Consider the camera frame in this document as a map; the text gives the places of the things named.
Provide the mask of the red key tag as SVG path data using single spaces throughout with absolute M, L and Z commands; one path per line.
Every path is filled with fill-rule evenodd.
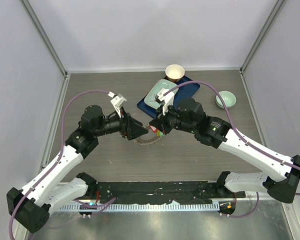
M 150 129 L 154 132 L 154 133 L 156 133 L 157 131 L 158 131 L 158 129 L 157 128 L 155 128 L 154 126 L 149 126 L 150 127 Z

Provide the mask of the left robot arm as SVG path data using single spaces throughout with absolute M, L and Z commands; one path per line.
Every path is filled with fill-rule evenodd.
M 149 131 L 120 107 L 109 116 L 98 105 L 90 105 L 78 123 L 78 128 L 62 143 L 59 153 L 32 181 L 21 189 L 11 188 L 7 194 L 8 213 L 30 233 L 39 231 L 50 215 L 73 199 L 92 199 L 97 192 L 97 181 L 80 173 L 72 182 L 54 191 L 58 183 L 81 163 L 99 144 L 98 137 L 113 133 L 131 141 Z

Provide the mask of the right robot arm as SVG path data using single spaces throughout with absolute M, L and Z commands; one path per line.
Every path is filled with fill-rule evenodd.
M 257 173 L 223 171 L 215 186 L 220 197 L 258 192 L 283 203 L 294 201 L 300 181 L 300 156 L 279 154 L 243 136 L 227 121 L 206 115 L 202 105 L 193 98 L 180 101 L 177 107 L 158 108 L 149 124 L 164 135 L 171 130 L 191 133 L 201 144 L 231 153 L 260 170 Z

